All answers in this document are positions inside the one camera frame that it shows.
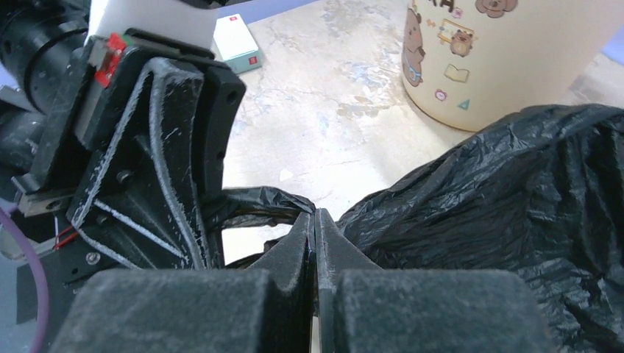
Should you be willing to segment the black plastic trash bag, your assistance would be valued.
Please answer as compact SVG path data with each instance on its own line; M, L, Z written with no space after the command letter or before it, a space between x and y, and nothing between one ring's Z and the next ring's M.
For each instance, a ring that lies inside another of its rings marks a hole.
M211 229L294 225L319 210L279 188L205 202ZM623 110L528 107L334 221L384 270L501 270L531 290L554 352L623 350ZM314 246L312 314L319 299Z

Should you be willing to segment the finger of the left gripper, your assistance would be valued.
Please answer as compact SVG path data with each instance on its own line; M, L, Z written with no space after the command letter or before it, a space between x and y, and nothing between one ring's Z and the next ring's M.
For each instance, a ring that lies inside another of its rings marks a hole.
M207 68L204 78L194 119L192 172L199 197L214 197L221 193L230 132L247 88L226 68Z

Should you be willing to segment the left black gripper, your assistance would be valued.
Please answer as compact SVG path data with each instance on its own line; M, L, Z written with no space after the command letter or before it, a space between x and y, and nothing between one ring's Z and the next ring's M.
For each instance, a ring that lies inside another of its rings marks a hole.
M49 106L28 170L14 178L25 216L51 213L62 281L109 268L215 265L192 180L191 138L211 50L131 29L45 48L29 71Z

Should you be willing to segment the beige round trash bin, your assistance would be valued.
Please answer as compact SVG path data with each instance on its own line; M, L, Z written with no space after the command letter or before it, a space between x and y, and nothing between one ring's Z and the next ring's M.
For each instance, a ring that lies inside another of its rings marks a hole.
M556 103L622 26L621 1L410 1L403 84L429 117L476 132Z

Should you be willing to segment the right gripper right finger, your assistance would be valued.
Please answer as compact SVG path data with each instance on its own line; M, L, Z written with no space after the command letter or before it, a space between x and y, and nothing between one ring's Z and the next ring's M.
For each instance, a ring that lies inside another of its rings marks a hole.
M554 352L529 287L501 270L384 270L314 215L323 352Z

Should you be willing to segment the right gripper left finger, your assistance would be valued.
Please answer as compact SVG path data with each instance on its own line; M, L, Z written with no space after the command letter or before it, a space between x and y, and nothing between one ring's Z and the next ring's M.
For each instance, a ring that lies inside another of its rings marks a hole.
M102 271L78 293L53 352L308 352L313 216L245 269Z

